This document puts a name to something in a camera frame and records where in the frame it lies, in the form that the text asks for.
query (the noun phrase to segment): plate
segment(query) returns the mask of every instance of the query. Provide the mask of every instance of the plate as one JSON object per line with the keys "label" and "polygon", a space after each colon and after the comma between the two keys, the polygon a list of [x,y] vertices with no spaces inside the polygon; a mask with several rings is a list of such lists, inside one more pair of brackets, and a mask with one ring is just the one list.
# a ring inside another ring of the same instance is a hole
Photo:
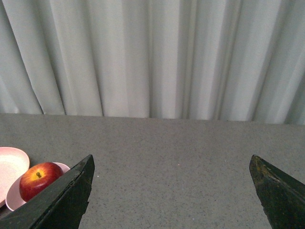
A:
{"label": "plate", "polygon": [[[61,169],[63,170],[63,173],[66,173],[70,168],[59,162],[54,162],[55,164],[59,165]],[[24,205],[26,202],[21,198],[20,192],[19,192],[19,183],[21,176],[11,185],[9,188],[8,194],[5,199],[5,204],[8,207],[9,210],[14,211],[17,208]]]}
{"label": "plate", "polygon": [[5,204],[9,188],[30,167],[28,155],[21,149],[0,147],[0,207]]}

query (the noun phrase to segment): apple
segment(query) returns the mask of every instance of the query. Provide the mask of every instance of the apple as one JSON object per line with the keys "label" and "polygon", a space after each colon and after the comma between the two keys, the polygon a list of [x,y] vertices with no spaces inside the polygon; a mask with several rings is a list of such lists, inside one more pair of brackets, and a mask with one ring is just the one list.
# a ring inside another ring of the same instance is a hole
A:
{"label": "apple", "polygon": [[28,202],[61,175],[63,175],[63,170],[53,162],[33,166],[20,179],[19,192],[21,198]]}

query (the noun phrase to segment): speckled surface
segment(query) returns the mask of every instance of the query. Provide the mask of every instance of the speckled surface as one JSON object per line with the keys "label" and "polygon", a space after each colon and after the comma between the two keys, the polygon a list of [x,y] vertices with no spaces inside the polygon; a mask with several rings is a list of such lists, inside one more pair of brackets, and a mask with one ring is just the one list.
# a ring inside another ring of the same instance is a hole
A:
{"label": "speckled surface", "polygon": [[0,146],[24,150],[31,166],[93,155],[80,229],[270,229],[251,156],[305,183],[304,139],[297,125],[0,114]]}

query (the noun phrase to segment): pink bowl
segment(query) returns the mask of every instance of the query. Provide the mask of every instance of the pink bowl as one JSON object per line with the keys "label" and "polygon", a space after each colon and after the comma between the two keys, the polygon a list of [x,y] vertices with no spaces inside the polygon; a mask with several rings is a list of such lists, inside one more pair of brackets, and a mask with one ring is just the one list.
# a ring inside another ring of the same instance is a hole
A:
{"label": "pink bowl", "polygon": [[[63,163],[58,163],[54,162],[55,164],[59,165],[63,172],[66,173],[70,168],[63,164]],[[24,205],[26,202],[21,198],[20,192],[19,192],[19,183],[22,175],[12,184],[10,187],[8,194],[5,199],[5,204],[8,207],[9,210],[14,211],[17,208],[21,207]]]}
{"label": "pink bowl", "polygon": [[21,149],[0,147],[0,207],[15,180],[30,167],[28,155]]}

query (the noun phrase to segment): white curtain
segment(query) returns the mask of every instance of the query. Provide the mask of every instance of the white curtain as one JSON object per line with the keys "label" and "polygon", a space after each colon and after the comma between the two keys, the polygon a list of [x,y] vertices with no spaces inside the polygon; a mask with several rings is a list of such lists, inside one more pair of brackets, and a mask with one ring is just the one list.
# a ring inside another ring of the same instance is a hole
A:
{"label": "white curtain", "polygon": [[304,0],[0,0],[0,113],[305,124]]}

